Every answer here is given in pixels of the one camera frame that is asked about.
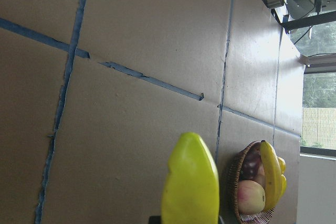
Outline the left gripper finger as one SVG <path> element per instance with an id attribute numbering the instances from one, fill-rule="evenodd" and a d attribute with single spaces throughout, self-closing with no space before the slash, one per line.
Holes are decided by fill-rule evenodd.
<path id="1" fill-rule="evenodd" d="M 149 216 L 148 224 L 161 224 L 161 216 Z"/>

